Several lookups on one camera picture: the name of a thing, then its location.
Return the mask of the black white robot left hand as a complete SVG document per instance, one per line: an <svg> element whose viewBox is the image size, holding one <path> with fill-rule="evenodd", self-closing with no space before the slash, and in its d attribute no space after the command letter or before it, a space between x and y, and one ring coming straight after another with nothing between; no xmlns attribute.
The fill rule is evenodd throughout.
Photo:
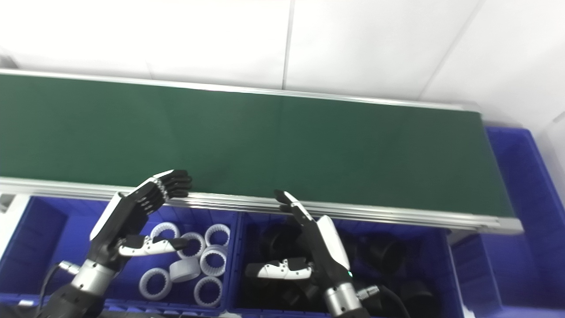
<svg viewBox="0 0 565 318"><path fill-rule="evenodd" d="M149 215L173 198L188 197L192 177L185 170L168 170L146 179L129 193L115 193L90 234L87 260L115 272L129 257L119 254L119 245L129 235L138 235Z"/></svg>

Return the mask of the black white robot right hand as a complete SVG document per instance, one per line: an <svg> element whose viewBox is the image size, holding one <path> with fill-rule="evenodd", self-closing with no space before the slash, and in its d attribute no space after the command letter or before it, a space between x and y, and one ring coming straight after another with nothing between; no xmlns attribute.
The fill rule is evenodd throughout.
<svg viewBox="0 0 565 318"><path fill-rule="evenodd" d="M312 260L285 258L282 261L250 263L245 276L271 280L311 279L331 293L355 295L347 252L332 219L323 215L314 219L305 206L287 191L275 190L283 211L290 212L299 223Z"/></svg>

